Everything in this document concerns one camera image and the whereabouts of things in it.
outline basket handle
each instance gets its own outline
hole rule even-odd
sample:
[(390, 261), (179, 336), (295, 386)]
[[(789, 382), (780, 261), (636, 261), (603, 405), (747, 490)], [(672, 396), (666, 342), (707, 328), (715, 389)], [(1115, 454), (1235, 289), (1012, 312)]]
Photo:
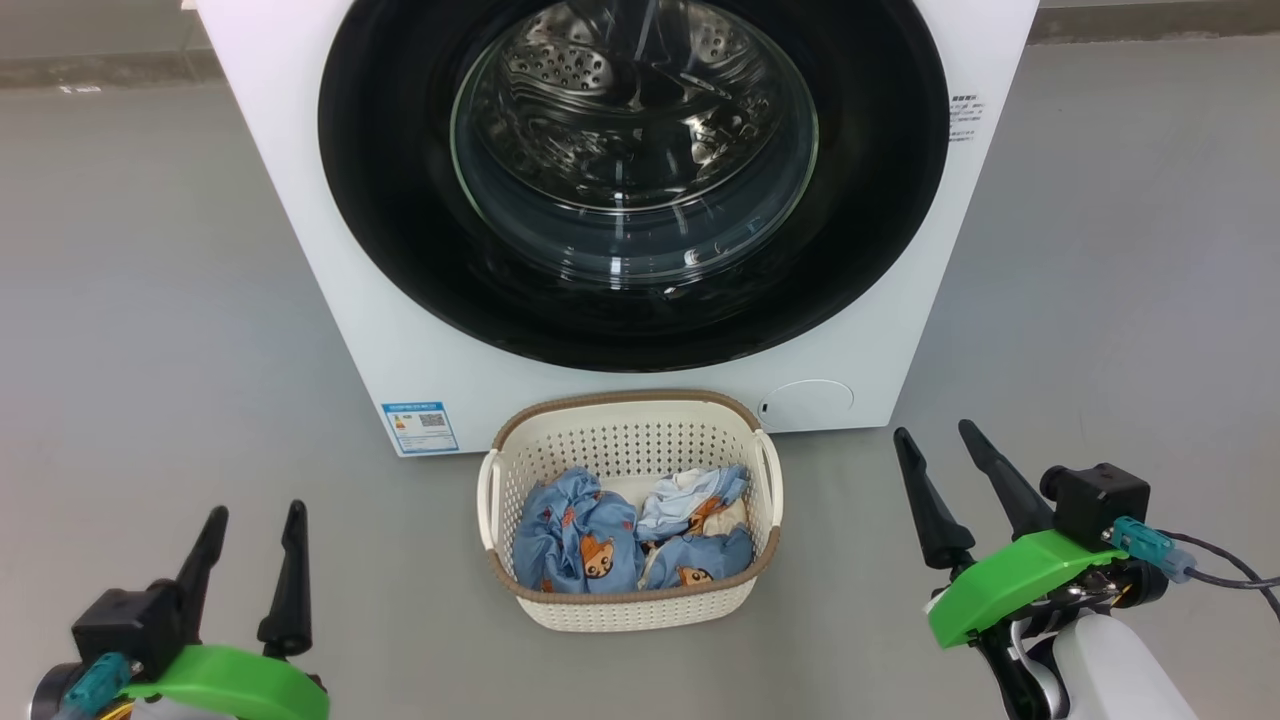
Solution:
[(476, 483), (476, 520), (480, 524), (480, 542), (486, 551), (493, 550), (493, 482), (499, 469), (498, 451), (490, 450), (480, 464), (480, 480)]
[(769, 477), (769, 503), (773, 506), (773, 527), (782, 525), (782, 461), (778, 450), (764, 430), (755, 430), (755, 450), (764, 455), (764, 471)]

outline cable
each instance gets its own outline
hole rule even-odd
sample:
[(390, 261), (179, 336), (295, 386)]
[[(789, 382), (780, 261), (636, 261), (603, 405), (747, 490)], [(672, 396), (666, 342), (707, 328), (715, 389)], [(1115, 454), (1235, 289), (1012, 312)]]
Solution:
[(1231, 588), (1234, 591), (1265, 591), (1270, 588), (1280, 588), (1280, 578), (1267, 578), (1265, 580), (1228, 580), (1226, 578), (1219, 578), (1217, 575), (1210, 575), (1208, 573), (1201, 573), (1196, 569), (1187, 570), (1188, 578), (1196, 578), (1202, 583), (1208, 583), (1211, 585), (1217, 585), (1220, 588)]
[(133, 703), (132, 702), (127, 702), (127, 703), (116, 707), (115, 710), (108, 712), (100, 720), (124, 720), (125, 717), (128, 717), (132, 714), (133, 714)]
[[(1266, 583), (1266, 580), (1262, 579), (1262, 575), (1258, 575), (1257, 571), (1253, 570), (1253, 568), (1249, 568), (1248, 562), (1240, 560), (1239, 557), (1236, 557), (1235, 555), (1233, 555), (1228, 550), (1224, 550), (1224, 548), (1221, 548), (1221, 547), (1219, 547), (1219, 546), (1216, 546), (1216, 544), (1213, 544), (1211, 542), (1202, 541), (1202, 539), (1199, 539), (1197, 537), (1185, 536), (1183, 533), (1170, 533), (1169, 530), (1160, 530), (1160, 532), (1164, 533), (1165, 536), (1167, 536), (1169, 538), (1175, 539), (1178, 542), (1185, 542), (1187, 544), (1194, 544), (1196, 547), (1201, 547), (1201, 548), (1204, 548), (1204, 550), (1212, 552), (1213, 555), (1216, 555), (1216, 556), (1221, 557), (1222, 560), (1226, 560), (1228, 562), (1230, 562), (1231, 565), (1234, 565), (1236, 570), (1239, 570), (1240, 573), (1244, 573), (1244, 577), (1248, 578), (1249, 580), (1254, 582), (1254, 583), (1263, 583), (1263, 584)], [(1198, 570), (1188, 570), (1187, 574), (1189, 577), (1192, 577), (1192, 578), (1198, 579), (1198, 580), (1202, 580), (1202, 582), (1206, 582), (1206, 583), (1210, 583), (1210, 584), (1217, 584), (1217, 583), (1213, 583), (1212, 580), (1204, 579), (1204, 578), (1213, 578), (1212, 575), (1204, 575), (1203, 573), (1201, 573)], [(1222, 582), (1228, 582), (1229, 583), (1231, 580), (1222, 580)], [(1260, 587), (1260, 588), (1254, 588), (1254, 589), (1262, 592), (1262, 597), (1266, 598), (1267, 605), (1271, 606), (1271, 611), (1275, 612), (1276, 614), (1276, 619), (1280, 620), (1280, 600), (1276, 600), (1276, 596), (1275, 596), (1274, 592), (1271, 592), (1271, 588), (1270, 587)]]

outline gray floor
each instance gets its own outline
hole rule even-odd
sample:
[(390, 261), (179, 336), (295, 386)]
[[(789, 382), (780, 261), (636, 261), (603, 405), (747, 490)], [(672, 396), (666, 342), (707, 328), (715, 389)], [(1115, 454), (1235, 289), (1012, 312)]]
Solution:
[[(963, 416), (1033, 475), (1121, 465), (1160, 524), (1280, 571), (1277, 67), (1280, 38), (1028, 53), (895, 418), (979, 550), (1007, 528)], [(219, 502), (204, 637), (252, 647), (302, 497), (334, 717), (1001, 716), (932, 644), (887, 430), (780, 438), (786, 536), (736, 615), (544, 632), (485, 566), (476, 460), (392, 455), (225, 90), (9, 95), (0, 128), (0, 715)], [(1256, 593), (1125, 619), (1202, 717), (1280, 705)]]

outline clothes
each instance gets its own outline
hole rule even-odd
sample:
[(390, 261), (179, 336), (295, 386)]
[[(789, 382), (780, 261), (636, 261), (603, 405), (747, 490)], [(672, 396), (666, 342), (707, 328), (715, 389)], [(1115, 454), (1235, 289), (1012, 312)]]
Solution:
[(745, 489), (742, 465), (667, 475), (644, 501), (636, 539), (653, 542), (685, 532), (700, 534), (707, 518), (736, 502)]
[(746, 524), (746, 501), (741, 497), (724, 510), (713, 514), (703, 521), (704, 536), (727, 536), (733, 528)]
[(732, 578), (751, 564), (751, 536), (744, 525), (727, 536), (680, 536), (650, 552), (637, 587), (666, 589)]
[(535, 487), (512, 548), (516, 580), (562, 593), (635, 592), (644, 555), (636, 509), (584, 468)]

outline white washing machine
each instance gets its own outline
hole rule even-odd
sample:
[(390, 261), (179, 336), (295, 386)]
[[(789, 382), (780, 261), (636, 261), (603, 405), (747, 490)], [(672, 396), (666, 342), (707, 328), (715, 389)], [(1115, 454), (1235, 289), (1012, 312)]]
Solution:
[(887, 424), (1036, 6), (198, 10), (412, 456), (641, 388), (719, 391), (777, 432)]

